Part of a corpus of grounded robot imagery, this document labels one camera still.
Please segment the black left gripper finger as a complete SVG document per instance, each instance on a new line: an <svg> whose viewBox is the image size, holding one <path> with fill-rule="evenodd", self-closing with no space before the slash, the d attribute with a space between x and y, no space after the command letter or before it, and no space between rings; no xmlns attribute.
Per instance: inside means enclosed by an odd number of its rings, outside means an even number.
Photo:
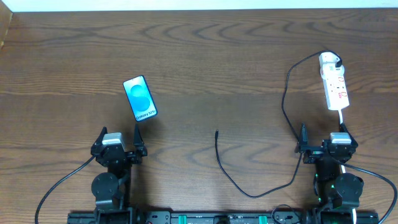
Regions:
<svg viewBox="0 0 398 224"><path fill-rule="evenodd" d="M134 127L133 145L137 150L145 149L145 144L144 144L144 141L142 140L142 136L141 136L139 126L137 123L135 124L135 127Z"/></svg>
<svg viewBox="0 0 398 224"><path fill-rule="evenodd" d="M102 128L102 130L101 130L101 132L100 132L98 138L97 138L96 141L93 143L93 146L100 146L100 145L102 145L102 144L103 144L102 141L103 141L104 135L107 134L107 133L108 133L107 127L104 126L104 127Z"/></svg>

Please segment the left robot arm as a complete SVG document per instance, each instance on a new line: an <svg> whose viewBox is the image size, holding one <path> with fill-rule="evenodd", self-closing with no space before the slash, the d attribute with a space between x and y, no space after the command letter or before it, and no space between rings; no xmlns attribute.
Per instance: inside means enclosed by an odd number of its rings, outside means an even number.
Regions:
<svg viewBox="0 0 398 224"><path fill-rule="evenodd" d="M97 175L91 184L96 199L94 222L97 224L146 222L139 209L130 205L131 167L141 164L147 155L138 125L134 127L133 146L135 150L125 151L122 134L108 133L107 128L103 128L91 147L96 162L108 170Z"/></svg>

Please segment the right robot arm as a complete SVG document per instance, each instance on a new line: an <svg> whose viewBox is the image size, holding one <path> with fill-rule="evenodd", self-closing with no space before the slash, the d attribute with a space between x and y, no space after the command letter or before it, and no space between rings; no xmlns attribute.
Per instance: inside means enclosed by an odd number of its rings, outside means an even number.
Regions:
<svg viewBox="0 0 398 224"><path fill-rule="evenodd" d="M303 155L303 163L315 166L313 188L318 196L318 205L305 212L304 223L357 223L356 209L363 192L363 179L347 173L343 166L356 152L358 143L340 124L340 130L330 134L320 146L308 143L308 133L304 124L295 152Z"/></svg>

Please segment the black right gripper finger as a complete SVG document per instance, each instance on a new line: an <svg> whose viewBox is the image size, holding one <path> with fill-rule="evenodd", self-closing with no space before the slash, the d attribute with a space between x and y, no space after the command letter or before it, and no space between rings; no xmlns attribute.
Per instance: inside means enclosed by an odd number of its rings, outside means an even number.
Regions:
<svg viewBox="0 0 398 224"><path fill-rule="evenodd" d="M307 129L305 123L301 124L300 127L300 136L298 140L298 146L306 146L308 144L308 134L307 134Z"/></svg>
<svg viewBox="0 0 398 224"><path fill-rule="evenodd" d="M348 128L346 127L345 123L341 123L340 124L339 130L340 130L341 133L347 133L351 140L354 139L352 137L352 135L349 133Z"/></svg>

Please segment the blue Galaxy smartphone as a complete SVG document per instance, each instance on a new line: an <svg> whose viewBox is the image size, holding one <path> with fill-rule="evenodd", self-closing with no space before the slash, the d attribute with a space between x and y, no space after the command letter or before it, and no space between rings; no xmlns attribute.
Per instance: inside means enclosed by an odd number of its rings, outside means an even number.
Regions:
<svg viewBox="0 0 398 224"><path fill-rule="evenodd" d="M157 116L157 107L143 75L126 80L123 87L137 122Z"/></svg>

